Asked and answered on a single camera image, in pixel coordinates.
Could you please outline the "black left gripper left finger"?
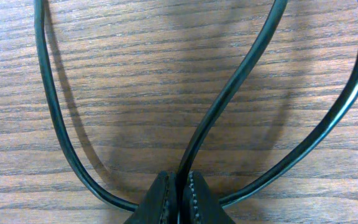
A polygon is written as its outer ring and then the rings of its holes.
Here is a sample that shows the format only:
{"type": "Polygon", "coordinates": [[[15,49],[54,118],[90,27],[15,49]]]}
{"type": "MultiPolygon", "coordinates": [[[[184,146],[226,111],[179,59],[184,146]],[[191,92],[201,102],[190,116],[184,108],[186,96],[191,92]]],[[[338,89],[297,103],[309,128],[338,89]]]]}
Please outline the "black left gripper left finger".
{"type": "Polygon", "coordinates": [[[177,224],[176,175],[160,172],[143,201],[124,224],[177,224]]]}

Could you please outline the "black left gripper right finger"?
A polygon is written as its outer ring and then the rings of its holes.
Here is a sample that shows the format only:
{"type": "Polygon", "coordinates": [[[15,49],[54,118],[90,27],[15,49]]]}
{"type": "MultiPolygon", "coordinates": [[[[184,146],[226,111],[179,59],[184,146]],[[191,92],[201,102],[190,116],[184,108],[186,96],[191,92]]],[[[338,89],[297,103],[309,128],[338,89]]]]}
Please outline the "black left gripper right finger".
{"type": "Polygon", "coordinates": [[[235,224],[199,172],[191,171],[183,190],[181,222],[184,224],[235,224]]]}

